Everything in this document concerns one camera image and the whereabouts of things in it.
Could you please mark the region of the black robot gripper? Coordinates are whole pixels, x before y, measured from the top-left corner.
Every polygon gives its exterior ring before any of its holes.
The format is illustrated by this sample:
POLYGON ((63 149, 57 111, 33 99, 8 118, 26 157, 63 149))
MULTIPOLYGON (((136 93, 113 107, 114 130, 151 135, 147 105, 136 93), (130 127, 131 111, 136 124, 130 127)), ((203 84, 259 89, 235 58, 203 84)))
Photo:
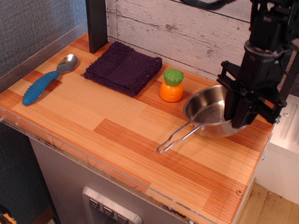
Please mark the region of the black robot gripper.
POLYGON ((280 91, 277 87, 263 87, 261 89, 247 88, 246 83, 230 79, 239 75, 240 67, 224 61, 222 71, 217 81, 227 89, 225 96, 224 119, 232 120, 233 128, 250 125, 257 115, 265 120, 272 118, 273 107, 280 102, 280 91))

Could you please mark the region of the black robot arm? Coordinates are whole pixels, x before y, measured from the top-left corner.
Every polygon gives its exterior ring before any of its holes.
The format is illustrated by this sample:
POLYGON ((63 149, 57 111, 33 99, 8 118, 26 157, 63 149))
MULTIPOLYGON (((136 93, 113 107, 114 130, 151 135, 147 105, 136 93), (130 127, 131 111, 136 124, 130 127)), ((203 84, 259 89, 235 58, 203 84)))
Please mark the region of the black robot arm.
POLYGON ((250 37, 240 66, 222 62, 218 82, 226 87, 224 119, 233 128, 250 125, 257 115, 275 123, 287 105, 279 91, 299 38, 299 0, 250 0, 250 37))

